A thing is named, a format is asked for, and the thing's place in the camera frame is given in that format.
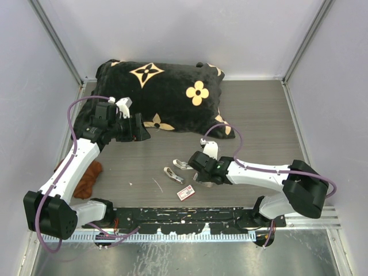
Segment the yellow flower pattern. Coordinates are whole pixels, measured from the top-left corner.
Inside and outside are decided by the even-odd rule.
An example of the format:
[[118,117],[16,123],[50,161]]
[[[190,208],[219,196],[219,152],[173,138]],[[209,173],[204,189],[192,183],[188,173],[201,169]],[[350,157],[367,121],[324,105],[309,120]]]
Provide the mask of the yellow flower pattern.
[[191,102],[194,106],[198,106],[202,103],[202,99],[206,99],[209,96],[208,89],[204,88],[203,82],[200,80],[196,81],[194,87],[189,87],[186,90],[186,96],[193,98]]
[[[220,109],[217,109],[217,111],[218,111],[218,115],[214,119],[218,122],[223,122],[224,124],[228,124],[228,122],[224,121],[224,119],[221,117]],[[229,135],[230,131],[231,131],[231,127],[230,126],[225,126],[226,135]]]
[[161,122],[161,118],[157,113],[152,119],[152,122],[144,122],[144,126],[146,128],[159,128],[164,131],[173,131],[175,129],[171,125]]

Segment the cushion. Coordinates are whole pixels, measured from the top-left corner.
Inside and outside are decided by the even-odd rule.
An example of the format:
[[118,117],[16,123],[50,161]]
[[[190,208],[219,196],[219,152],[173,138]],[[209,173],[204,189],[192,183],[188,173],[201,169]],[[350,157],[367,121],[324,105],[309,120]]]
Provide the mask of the cushion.
[[[218,106],[224,76],[208,63],[188,66],[110,60],[97,70],[93,95],[131,98],[131,114],[141,113],[148,128],[203,135],[213,125],[225,122]],[[97,101],[88,100],[83,106],[74,125],[76,131],[88,122]],[[230,139],[235,134],[229,126],[221,126],[209,136]]]

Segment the yellow star pattern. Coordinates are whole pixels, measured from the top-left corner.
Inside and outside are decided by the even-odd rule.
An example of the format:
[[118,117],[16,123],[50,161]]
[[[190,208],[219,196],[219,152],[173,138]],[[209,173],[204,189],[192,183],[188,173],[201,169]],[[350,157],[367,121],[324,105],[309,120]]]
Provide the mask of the yellow star pattern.
[[156,65],[154,65],[152,62],[148,63],[142,67],[139,67],[133,71],[130,71],[133,75],[135,75],[140,83],[140,86],[143,88],[145,83],[152,78],[154,75],[160,74],[164,72],[164,70],[161,70]]
[[152,119],[152,122],[144,122],[144,126],[146,128],[164,129],[165,131],[173,131],[175,129],[171,125],[161,122],[160,115],[158,115],[157,113]]
[[[218,111],[218,115],[216,116],[215,120],[218,122],[223,122],[224,124],[228,124],[228,122],[224,121],[224,119],[221,117],[220,115],[220,109],[217,109]],[[231,127],[230,126],[225,126],[225,133],[226,135],[229,135],[231,131]]]
[[209,63],[207,63],[207,64],[208,64],[209,67],[214,67],[214,68],[217,69],[217,76],[220,76],[221,75],[221,72],[222,72],[221,69],[217,68],[215,65],[212,65],[212,64],[209,64]]

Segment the metal frame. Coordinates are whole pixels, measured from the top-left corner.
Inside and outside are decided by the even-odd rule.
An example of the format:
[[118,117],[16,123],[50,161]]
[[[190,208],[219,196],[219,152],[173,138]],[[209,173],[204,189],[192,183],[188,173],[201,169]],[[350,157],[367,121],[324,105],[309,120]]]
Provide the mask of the metal frame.
[[78,74],[77,69],[75,68],[73,61],[71,60],[68,52],[66,51],[62,41],[60,40],[58,34],[56,33],[55,29],[53,28],[51,21],[48,19],[44,9],[42,8],[41,4],[38,0],[28,0],[30,5],[33,7],[34,12],[37,14],[38,18],[40,19],[42,25],[45,27],[46,32],[48,33],[51,41],[55,45],[57,51],[59,52],[60,56],[64,60],[66,66],[69,68],[70,72],[72,73],[73,77],[75,78],[76,82],[79,85],[82,84],[82,78]]
[[330,10],[331,6],[334,4],[335,0],[324,0],[319,11],[317,12],[312,24],[309,27],[309,30],[306,33],[306,36],[303,39],[303,42],[299,46],[299,49],[297,53],[294,56],[294,59],[292,63],[289,66],[289,69],[287,69],[287,72],[285,74],[285,77],[283,78],[283,82],[287,83],[291,77],[291,75],[294,73],[295,68],[297,67],[301,57],[303,56],[305,50],[311,43],[312,39],[314,38],[319,26],[321,25],[323,19],[325,19],[328,11]]
[[304,135],[299,126],[299,121],[298,121],[297,113],[295,111],[295,106],[294,106],[293,98],[290,93],[289,85],[283,81],[281,82],[281,85],[283,87],[283,91],[285,92],[286,101],[288,102],[287,105],[289,105],[290,114],[292,115],[295,132],[298,137],[298,141],[299,141],[301,153],[303,154],[304,161],[307,164],[309,164],[311,167],[313,167],[313,164],[311,164],[311,159],[309,158],[306,143],[304,142],[304,139],[303,139]]
[[[65,243],[111,243],[114,240],[96,239],[99,235],[99,230],[88,229],[76,231]],[[59,239],[44,235],[44,240],[47,243],[58,243]],[[171,233],[169,235],[162,234],[160,230],[157,234],[135,234],[124,240],[124,243],[208,243],[208,242],[255,242],[256,232],[249,231],[247,234],[219,234],[211,235],[210,227],[206,225],[203,231],[199,234],[176,235]]]
[[249,76],[249,77],[241,77],[241,76],[225,76],[223,81],[282,81],[282,76]]
[[313,229],[327,229],[336,230],[341,229],[341,224],[338,219],[338,214],[333,206],[323,207],[321,217],[312,219],[304,217],[298,213],[292,213],[285,216],[286,227],[280,227],[278,230],[313,230]]
[[30,276],[33,270],[34,263],[36,261],[37,253],[40,248],[40,242],[36,233],[28,231],[29,241],[25,254],[22,258],[22,263],[18,270],[18,276]]
[[341,230],[329,229],[327,230],[327,235],[340,275],[353,275],[349,261],[347,259],[347,253],[341,241]]

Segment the metal floor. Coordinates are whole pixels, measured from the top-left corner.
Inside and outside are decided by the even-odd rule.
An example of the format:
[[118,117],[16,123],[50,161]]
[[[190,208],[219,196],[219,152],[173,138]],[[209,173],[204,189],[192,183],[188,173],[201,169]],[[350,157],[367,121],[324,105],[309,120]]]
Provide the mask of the metal floor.
[[[85,94],[94,86],[95,83],[88,83]],[[239,154],[241,160],[276,165],[303,159],[280,81],[224,81],[221,88],[221,115],[237,126],[245,139]],[[104,172],[94,186],[93,197],[110,200],[116,207],[253,207],[259,196],[273,193],[249,185],[207,188],[192,180],[193,171],[174,169],[195,190],[195,195],[180,202],[177,192],[185,186],[169,180],[163,168],[173,168],[173,159],[188,161],[200,150],[201,136],[157,129],[149,129],[149,132],[152,136],[149,140],[111,142],[104,148],[97,158]],[[220,155],[232,156],[239,138],[217,142]]]
[[123,243],[100,251],[65,243],[53,258],[40,250],[31,275],[340,275],[325,230],[280,229],[266,250],[252,242]]

